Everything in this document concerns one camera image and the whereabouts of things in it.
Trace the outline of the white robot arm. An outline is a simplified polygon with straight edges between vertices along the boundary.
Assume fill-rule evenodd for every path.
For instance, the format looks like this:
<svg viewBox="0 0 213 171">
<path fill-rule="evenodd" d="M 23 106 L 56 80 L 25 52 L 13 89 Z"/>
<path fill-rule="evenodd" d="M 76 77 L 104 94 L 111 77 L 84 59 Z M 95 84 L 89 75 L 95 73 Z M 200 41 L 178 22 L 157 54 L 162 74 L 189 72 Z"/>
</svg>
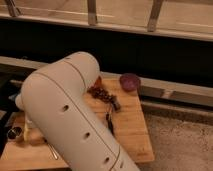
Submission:
<svg viewBox="0 0 213 171">
<path fill-rule="evenodd" d="M 48 64 L 23 82 L 22 109 L 72 171 L 140 171 L 83 99 L 99 73 L 87 52 Z"/>
</svg>

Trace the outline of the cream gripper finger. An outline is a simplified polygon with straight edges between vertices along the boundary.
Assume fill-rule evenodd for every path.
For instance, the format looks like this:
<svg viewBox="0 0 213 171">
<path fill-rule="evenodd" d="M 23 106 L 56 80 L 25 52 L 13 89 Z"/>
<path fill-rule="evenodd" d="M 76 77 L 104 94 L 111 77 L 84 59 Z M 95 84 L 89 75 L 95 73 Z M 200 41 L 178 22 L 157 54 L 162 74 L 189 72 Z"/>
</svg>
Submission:
<svg viewBox="0 0 213 171">
<path fill-rule="evenodd" d="M 24 141 L 27 142 L 30 138 L 30 131 L 32 129 L 35 128 L 35 125 L 33 122 L 31 121 L 26 121 L 25 124 L 24 124 L 24 133 L 23 133 L 23 138 L 24 138 Z"/>
</svg>

